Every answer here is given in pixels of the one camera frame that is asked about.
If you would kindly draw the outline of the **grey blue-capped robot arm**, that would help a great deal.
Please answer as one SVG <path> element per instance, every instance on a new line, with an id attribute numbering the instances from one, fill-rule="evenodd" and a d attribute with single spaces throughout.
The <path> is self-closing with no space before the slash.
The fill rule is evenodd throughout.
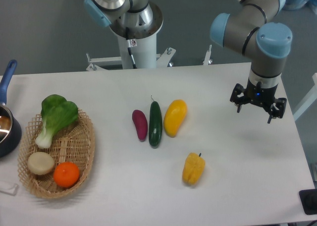
<path id="1" fill-rule="evenodd" d="M 237 84 L 231 102 L 237 108 L 252 104 L 270 119 L 282 118 L 287 100 L 276 98 L 278 80 L 291 50 L 292 32 L 272 19 L 285 0 L 238 0 L 237 15 L 219 14 L 210 27 L 211 40 L 251 60 L 246 87 Z M 157 33 L 163 24 L 160 8 L 150 0 L 84 0 L 89 16 L 117 36 L 125 69 L 156 68 Z"/>

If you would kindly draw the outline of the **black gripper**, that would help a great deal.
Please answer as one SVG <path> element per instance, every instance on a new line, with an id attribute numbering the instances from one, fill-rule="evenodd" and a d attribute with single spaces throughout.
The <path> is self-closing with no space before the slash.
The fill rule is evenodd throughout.
<path id="1" fill-rule="evenodd" d="M 277 77 L 249 77 L 246 88 L 239 83 L 235 85 L 230 97 L 230 102 L 234 103 L 237 107 L 237 113 L 239 113 L 242 106 L 246 104 L 269 108 L 267 123 L 270 123 L 272 119 L 283 118 L 287 105 L 286 98 L 277 99 L 275 97 L 277 86 Z"/>

